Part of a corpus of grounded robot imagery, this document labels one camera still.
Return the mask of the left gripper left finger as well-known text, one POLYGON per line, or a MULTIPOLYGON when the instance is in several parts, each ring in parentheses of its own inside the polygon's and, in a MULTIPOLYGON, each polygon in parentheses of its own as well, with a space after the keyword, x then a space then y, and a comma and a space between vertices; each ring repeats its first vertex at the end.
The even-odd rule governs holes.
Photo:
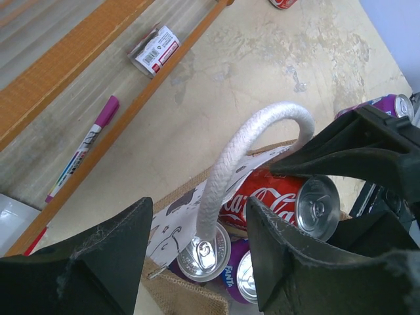
POLYGON ((35 253, 1 259, 2 314, 133 314, 153 216, 141 198, 35 253))

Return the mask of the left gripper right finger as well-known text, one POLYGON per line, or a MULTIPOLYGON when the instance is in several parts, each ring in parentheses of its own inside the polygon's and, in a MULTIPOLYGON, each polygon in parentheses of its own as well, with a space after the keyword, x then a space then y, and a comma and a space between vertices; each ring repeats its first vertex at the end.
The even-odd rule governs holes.
POLYGON ((256 198, 246 214, 261 312, 419 313, 419 249, 362 256, 309 236, 256 198))

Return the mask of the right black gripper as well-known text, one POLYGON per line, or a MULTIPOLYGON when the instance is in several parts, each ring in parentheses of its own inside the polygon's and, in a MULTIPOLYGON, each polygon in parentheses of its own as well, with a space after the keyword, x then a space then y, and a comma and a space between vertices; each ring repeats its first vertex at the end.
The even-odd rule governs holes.
POLYGON ((418 250, 419 130, 402 94, 359 104, 288 157, 275 175, 336 175, 365 180, 350 212, 327 243, 362 256, 418 250))

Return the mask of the purple can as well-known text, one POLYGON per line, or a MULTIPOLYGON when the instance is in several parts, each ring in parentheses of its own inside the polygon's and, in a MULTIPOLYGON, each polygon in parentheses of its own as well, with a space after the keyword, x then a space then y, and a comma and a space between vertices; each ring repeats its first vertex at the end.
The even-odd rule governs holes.
POLYGON ((356 110, 364 106, 373 106, 374 108, 377 108, 378 110, 381 110, 382 112, 397 118, 408 116, 410 121, 414 118, 413 105, 411 100, 406 95, 388 94, 386 96, 381 96, 359 105, 345 108, 335 115, 335 119, 349 111, 356 110))
POLYGON ((194 236, 178 255, 176 262, 180 274, 195 283, 214 280, 228 266, 232 256, 232 244, 245 245, 247 238, 229 234, 221 223, 217 223, 216 235, 210 241, 194 236))
POLYGON ((243 304, 258 303, 248 239, 232 242, 230 259, 221 278, 234 300, 243 304))

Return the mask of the red cola can front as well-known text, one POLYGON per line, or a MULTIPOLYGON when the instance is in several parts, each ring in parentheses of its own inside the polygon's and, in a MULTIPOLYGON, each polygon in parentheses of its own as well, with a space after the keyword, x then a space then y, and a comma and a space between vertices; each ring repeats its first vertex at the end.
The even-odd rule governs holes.
POLYGON ((259 167, 222 205, 220 221, 246 231, 246 203, 251 197, 263 202, 283 220, 322 241, 330 239, 341 218, 339 193, 329 177, 273 175, 267 168, 259 167))

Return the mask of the canvas tote bag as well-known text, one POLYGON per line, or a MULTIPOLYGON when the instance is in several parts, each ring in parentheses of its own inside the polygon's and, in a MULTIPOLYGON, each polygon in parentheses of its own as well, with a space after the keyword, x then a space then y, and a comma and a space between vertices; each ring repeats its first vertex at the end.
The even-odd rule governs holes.
MULTIPOLYGON (((229 300, 234 299, 207 289, 207 282, 187 280, 180 274, 176 258, 194 236, 212 240, 218 222, 229 234, 247 238, 247 230, 220 221, 222 205, 252 171, 259 167, 268 169, 273 161, 295 153, 313 134, 314 120, 306 108, 293 102, 271 104, 253 114, 240 127, 210 171, 155 204, 142 284, 164 314, 228 314, 229 300), (293 120, 298 124, 298 139, 290 146, 266 149, 250 156, 248 150, 257 138, 269 126, 282 120, 293 120)), ((215 279, 222 280, 221 275, 215 279)))

